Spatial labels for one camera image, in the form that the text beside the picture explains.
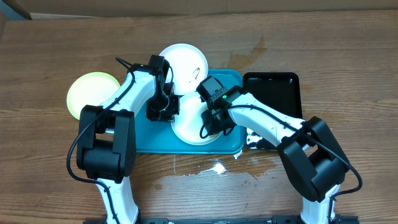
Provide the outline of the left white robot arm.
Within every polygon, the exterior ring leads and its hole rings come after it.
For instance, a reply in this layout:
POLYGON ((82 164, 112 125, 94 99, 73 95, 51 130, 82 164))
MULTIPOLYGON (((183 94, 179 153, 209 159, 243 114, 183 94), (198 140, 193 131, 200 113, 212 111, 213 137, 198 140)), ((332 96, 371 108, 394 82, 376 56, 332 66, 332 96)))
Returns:
POLYGON ((67 156, 67 170, 77 181, 95 184, 107 211, 105 223, 140 223, 129 176, 136 161, 135 117, 143 106, 147 119, 172 122, 179 114, 179 99, 168 61, 148 65, 120 63, 126 81, 103 105, 86 105, 80 113, 78 136, 67 156))

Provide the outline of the white plate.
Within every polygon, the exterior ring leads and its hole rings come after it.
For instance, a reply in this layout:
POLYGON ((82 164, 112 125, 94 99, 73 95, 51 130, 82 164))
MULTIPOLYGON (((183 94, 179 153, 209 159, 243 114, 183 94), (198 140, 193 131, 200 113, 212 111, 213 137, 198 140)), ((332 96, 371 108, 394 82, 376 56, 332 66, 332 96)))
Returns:
POLYGON ((166 82, 172 79, 175 84, 176 95, 186 95, 196 90, 197 86, 208 76, 208 62, 204 54, 190 44, 173 44, 165 48, 160 56, 165 57, 171 69, 166 82))
POLYGON ((197 92, 191 92, 182 96, 179 103, 179 115, 176 115, 172 123, 175 135, 183 142, 195 146, 215 141, 217 138, 202 139, 200 137, 200 129, 203 126, 201 114, 207 110, 207 105, 201 101, 200 95, 197 92))

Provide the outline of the black water tray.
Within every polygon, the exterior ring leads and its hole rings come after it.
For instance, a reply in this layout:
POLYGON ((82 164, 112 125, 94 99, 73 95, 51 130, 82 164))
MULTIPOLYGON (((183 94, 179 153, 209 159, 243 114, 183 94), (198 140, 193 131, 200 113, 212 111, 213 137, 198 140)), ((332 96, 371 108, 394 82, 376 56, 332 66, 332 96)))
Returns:
POLYGON ((293 72, 248 72, 243 88, 261 103, 293 118, 303 118, 299 77, 293 72))

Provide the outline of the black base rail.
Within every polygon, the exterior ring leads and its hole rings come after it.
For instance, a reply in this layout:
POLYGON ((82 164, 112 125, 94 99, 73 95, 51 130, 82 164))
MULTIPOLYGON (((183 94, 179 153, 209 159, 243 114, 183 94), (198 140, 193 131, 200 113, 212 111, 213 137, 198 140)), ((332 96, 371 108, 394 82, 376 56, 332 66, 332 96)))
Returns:
MULTIPOLYGON (((106 220, 83 221, 83 224, 105 224, 106 220)), ((140 218, 135 223, 142 224, 304 224, 299 216, 278 215, 272 218, 229 218, 229 219, 182 219, 169 220, 167 218, 140 218)), ((360 224, 357 216, 341 216, 331 223, 360 224)))

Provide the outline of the yellow plate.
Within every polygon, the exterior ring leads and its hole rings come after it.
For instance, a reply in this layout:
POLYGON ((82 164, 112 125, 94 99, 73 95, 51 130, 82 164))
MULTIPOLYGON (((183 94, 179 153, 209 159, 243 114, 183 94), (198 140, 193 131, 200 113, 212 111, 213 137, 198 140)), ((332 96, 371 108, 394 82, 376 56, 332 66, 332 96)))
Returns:
POLYGON ((84 106, 99 106, 110 98, 120 84, 113 76, 104 72, 91 72, 78 78, 67 93, 67 108, 77 120, 84 106))

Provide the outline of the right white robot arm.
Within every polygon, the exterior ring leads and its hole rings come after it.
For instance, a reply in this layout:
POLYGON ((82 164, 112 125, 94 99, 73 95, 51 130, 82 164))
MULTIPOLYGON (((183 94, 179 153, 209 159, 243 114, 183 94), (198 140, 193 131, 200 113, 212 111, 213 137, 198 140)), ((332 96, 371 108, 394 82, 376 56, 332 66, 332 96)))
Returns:
POLYGON ((352 166, 327 124, 314 116, 305 121, 257 101, 241 87, 200 85, 207 109, 202 131, 225 132, 235 126, 253 130, 274 146, 290 183, 303 197, 297 223, 338 223, 335 200, 352 166))

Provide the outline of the teal plastic tray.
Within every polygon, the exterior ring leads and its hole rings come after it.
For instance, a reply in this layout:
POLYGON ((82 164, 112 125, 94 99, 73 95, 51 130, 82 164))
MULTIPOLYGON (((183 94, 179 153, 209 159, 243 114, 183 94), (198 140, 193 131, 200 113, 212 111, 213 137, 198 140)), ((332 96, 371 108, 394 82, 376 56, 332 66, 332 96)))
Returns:
MULTIPOLYGON (((210 69, 209 76, 217 78, 224 87, 242 86, 242 76, 235 70, 210 69)), ((215 141, 195 146, 180 140, 172 129, 172 123, 152 122, 146 118, 143 106, 135 117, 137 152, 159 154, 234 154, 244 146, 244 128, 237 126, 231 134, 223 133, 215 141)))

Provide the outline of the green yellow sponge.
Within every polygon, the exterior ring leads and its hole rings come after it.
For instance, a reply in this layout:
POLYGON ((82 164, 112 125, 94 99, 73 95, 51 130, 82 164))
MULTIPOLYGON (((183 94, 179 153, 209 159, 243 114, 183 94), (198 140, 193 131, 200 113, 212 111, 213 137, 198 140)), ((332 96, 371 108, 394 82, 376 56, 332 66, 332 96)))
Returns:
POLYGON ((209 138, 218 138, 222 133, 223 133, 222 131, 218 132, 218 133, 213 133, 213 134, 209 135, 208 137, 209 138))

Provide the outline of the cardboard backdrop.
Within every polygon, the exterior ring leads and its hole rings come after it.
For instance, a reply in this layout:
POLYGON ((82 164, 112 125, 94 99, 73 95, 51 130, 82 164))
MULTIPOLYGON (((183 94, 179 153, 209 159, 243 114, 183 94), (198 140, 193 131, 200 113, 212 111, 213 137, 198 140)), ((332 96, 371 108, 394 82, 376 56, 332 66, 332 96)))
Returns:
POLYGON ((397 0, 5 0, 23 14, 122 17, 397 9, 397 0))

